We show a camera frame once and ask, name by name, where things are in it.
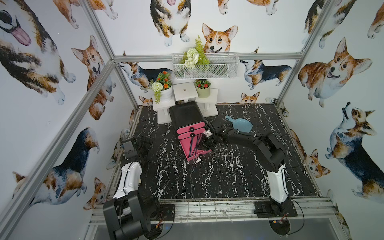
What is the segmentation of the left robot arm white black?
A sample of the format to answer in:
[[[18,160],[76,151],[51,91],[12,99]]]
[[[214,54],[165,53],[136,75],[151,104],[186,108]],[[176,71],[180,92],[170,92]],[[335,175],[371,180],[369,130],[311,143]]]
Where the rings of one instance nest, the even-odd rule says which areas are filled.
[[[143,200],[139,184],[143,172],[142,164],[153,145],[152,137],[137,141],[128,139],[128,156],[121,164],[121,178],[110,201],[105,202],[103,214],[111,240],[136,240],[151,233],[151,214],[158,210],[153,197]]]

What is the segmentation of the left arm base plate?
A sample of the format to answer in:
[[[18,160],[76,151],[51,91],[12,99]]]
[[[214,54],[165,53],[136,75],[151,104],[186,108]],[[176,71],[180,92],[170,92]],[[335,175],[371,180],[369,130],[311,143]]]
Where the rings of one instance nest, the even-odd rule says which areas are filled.
[[[149,208],[148,214],[151,222],[172,222],[175,220],[175,204],[160,204]]]

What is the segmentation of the pink bottom drawer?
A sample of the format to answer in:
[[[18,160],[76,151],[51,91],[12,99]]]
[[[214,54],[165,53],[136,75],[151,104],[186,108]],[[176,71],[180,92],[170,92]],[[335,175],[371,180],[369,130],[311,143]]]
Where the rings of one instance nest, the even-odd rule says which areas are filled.
[[[189,158],[189,148],[190,148],[191,139],[188,138],[188,139],[180,140],[181,147],[184,151],[184,154],[188,162],[201,158],[203,155],[206,155],[212,151],[210,148],[205,147],[203,145],[203,140],[205,140],[205,138],[206,138],[205,134],[201,134],[194,137],[193,155],[190,158]]]

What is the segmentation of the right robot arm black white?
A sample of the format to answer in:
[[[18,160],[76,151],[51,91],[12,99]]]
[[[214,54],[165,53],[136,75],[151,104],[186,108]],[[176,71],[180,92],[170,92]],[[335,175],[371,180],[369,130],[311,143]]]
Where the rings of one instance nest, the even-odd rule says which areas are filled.
[[[223,143],[252,150],[260,166],[267,171],[271,206],[283,210],[289,202],[285,178],[287,151],[273,134],[257,135],[251,130],[252,127],[248,126],[219,126],[211,122],[198,143],[198,149],[211,150]]]

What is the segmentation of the black drawer cabinet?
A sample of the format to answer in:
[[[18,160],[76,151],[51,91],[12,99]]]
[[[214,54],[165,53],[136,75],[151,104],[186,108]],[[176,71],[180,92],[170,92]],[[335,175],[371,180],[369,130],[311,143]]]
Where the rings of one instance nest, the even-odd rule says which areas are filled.
[[[205,122],[198,104],[194,101],[170,107],[169,113],[172,124],[179,134],[186,132],[181,131],[182,128]]]

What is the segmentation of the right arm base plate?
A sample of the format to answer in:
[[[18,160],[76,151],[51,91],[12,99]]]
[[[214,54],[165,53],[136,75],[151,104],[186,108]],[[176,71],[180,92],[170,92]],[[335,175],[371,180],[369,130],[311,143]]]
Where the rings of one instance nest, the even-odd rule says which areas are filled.
[[[258,218],[297,217],[298,213],[292,201],[277,203],[274,200],[254,202],[254,213]]]

